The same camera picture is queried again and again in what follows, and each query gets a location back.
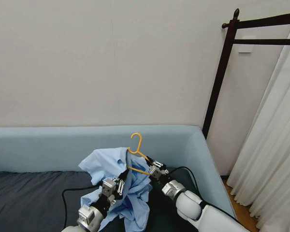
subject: wooden floor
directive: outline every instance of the wooden floor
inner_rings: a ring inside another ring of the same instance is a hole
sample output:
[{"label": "wooden floor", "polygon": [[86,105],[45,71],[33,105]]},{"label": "wooden floor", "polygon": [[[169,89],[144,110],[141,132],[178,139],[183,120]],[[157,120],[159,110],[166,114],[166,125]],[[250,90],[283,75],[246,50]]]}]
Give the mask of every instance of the wooden floor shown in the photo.
[{"label": "wooden floor", "polygon": [[238,203],[235,202],[234,200],[234,196],[230,195],[230,192],[232,190],[231,187],[227,186],[226,184],[226,180],[223,181],[224,186],[226,187],[226,190],[228,192],[229,198],[232,202],[232,206],[235,210],[237,219],[239,220],[239,222],[246,227],[246,229],[250,230],[251,232],[257,232],[259,231],[256,228],[256,224],[257,224],[257,219],[255,217],[250,217],[249,216],[249,207],[247,206],[242,206]]}]

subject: blue cloth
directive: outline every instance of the blue cloth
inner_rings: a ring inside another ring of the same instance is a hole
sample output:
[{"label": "blue cloth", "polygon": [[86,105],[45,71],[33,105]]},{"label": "blue cloth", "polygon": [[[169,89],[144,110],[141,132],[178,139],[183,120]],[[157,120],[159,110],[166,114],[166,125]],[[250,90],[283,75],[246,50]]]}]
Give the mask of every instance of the blue cloth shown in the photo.
[{"label": "blue cloth", "polygon": [[[143,157],[137,157],[127,152],[126,147],[94,150],[85,158],[79,167],[88,172],[91,183],[97,184],[107,178],[118,177],[126,166],[148,171],[149,167]],[[123,199],[116,201],[110,207],[107,217],[102,221],[100,230],[110,221],[119,216],[125,220],[126,232],[141,232],[146,228],[149,206],[148,194],[152,189],[147,175],[130,170],[123,188]],[[81,205],[90,205],[99,198],[101,187],[92,193],[81,197]]]}]

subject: white wall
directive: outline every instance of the white wall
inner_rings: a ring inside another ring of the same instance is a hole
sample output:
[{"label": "white wall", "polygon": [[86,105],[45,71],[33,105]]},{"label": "white wall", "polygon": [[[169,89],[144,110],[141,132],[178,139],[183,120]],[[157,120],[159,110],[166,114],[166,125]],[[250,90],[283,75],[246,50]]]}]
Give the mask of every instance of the white wall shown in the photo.
[{"label": "white wall", "polygon": [[[0,0],[0,127],[203,124],[225,30],[290,0]],[[285,38],[290,27],[245,31]],[[209,133],[227,174],[281,47],[234,47]]]}]

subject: white curtain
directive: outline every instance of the white curtain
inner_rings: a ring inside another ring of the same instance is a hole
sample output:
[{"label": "white curtain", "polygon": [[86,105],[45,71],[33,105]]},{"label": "white curtain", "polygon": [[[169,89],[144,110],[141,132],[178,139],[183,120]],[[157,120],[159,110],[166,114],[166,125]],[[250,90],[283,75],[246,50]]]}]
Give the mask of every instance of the white curtain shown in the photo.
[{"label": "white curtain", "polygon": [[252,204],[261,232],[290,232],[290,46],[282,50],[227,184],[238,203]]}]

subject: black cable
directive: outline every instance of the black cable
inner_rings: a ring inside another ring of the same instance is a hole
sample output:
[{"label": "black cable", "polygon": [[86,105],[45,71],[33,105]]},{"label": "black cable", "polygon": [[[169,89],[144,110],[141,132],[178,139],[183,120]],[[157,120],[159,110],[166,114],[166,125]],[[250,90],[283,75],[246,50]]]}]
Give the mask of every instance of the black cable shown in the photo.
[{"label": "black cable", "polygon": [[64,230],[64,228],[66,228],[66,226],[67,226],[67,219],[68,219],[67,202],[66,202],[66,199],[64,197],[64,193],[66,191],[79,191],[79,190],[86,190],[86,189],[92,189],[92,188],[94,189],[94,188],[98,187],[99,185],[100,185],[100,182],[98,184],[96,184],[96,185],[92,185],[92,186],[88,186],[88,187],[84,187],[84,188],[75,188],[75,189],[74,188],[66,188],[66,189],[64,189],[62,191],[61,197],[62,197],[63,204],[64,204],[64,225],[63,225],[63,229],[62,230]]}]

